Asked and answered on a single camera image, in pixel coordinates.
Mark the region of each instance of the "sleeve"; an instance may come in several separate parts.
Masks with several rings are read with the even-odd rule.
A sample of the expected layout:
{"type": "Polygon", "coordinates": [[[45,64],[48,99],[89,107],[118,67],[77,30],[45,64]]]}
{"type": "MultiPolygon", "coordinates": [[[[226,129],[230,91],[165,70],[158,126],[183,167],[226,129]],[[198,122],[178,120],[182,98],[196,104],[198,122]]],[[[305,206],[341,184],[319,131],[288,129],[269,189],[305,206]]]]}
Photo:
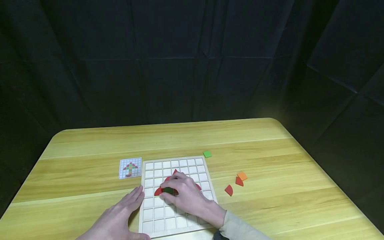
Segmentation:
{"type": "Polygon", "coordinates": [[[251,227],[229,211],[225,214],[224,225],[219,229],[229,240],[270,240],[262,232],[251,227]]]}

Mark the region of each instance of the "green square block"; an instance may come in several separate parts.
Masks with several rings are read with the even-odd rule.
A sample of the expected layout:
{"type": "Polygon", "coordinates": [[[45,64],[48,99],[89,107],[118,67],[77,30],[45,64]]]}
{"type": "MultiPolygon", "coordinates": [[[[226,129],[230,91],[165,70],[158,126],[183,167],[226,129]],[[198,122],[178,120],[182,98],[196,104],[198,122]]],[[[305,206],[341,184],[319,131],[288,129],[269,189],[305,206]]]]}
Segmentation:
{"type": "Polygon", "coordinates": [[[203,154],[204,154],[204,157],[212,157],[212,154],[210,151],[205,151],[203,152],[203,154]]]}
{"type": "Polygon", "coordinates": [[[166,188],[164,188],[163,192],[167,192],[169,194],[173,194],[173,189],[170,188],[170,187],[166,187],[166,188]]]}

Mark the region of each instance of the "wooden block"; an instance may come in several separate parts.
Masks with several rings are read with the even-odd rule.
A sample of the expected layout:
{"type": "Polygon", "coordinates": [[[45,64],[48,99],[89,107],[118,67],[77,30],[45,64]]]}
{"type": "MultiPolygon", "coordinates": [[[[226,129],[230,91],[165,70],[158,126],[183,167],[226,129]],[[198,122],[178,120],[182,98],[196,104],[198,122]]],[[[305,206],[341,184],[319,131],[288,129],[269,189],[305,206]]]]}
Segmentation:
{"type": "Polygon", "coordinates": [[[203,154],[204,154],[205,158],[212,157],[212,154],[210,151],[205,151],[205,152],[203,152],[203,154]]]}
{"type": "Polygon", "coordinates": [[[237,176],[241,179],[241,181],[248,179],[248,177],[246,176],[246,174],[244,172],[238,173],[237,176]]]}
{"type": "Polygon", "coordinates": [[[239,186],[244,187],[243,181],[238,176],[236,176],[236,184],[239,185],[239,186]]]}
{"type": "Polygon", "coordinates": [[[160,193],[163,192],[163,189],[161,187],[159,187],[156,191],[155,191],[155,196],[160,196],[160,193]]]}
{"type": "Polygon", "coordinates": [[[232,197],[233,189],[231,185],[228,185],[228,187],[225,189],[225,191],[232,197]]]}
{"type": "Polygon", "coordinates": [[[164,192],[167,192],[167,193],[169,193],[169,194],[173,194],[173,189],[170,188],[170,187],[166,187],[166,188],[164,188],[163,191],[164,191],[164,192]]]}

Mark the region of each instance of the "black curtain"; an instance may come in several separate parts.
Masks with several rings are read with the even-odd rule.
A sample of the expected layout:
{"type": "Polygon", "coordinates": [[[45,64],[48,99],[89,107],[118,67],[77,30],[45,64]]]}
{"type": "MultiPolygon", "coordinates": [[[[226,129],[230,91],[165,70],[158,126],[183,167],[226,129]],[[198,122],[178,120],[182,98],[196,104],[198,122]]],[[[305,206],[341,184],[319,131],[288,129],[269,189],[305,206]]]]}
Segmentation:
{"type": "Polygon", "coordinates": [[[272,117],[383,230],[383,4],[1,1],[0,213],[61,130],[272,117]]]}

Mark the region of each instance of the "pattern card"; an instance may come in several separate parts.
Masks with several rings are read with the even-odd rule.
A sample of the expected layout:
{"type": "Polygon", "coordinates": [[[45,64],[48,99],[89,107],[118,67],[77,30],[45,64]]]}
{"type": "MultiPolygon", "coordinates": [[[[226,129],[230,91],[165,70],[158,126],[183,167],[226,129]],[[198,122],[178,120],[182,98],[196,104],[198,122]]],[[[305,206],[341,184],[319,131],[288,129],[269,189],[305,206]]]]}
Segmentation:
{"type": "Polygon", "coordinates": [[[141,157],[121,159],[119,179],[141,176],[141,157]]]}
{"type": "Polygon", "coordinates": [[[141,184],[145,197],[140,208],[139,232],[151,238],[212,228],[204,220],[183,212],[160,196],[154,196],[159,185],[175,170],[191,177],[207,199],[217,202],[204,156],[143,162],[141,184]]]}

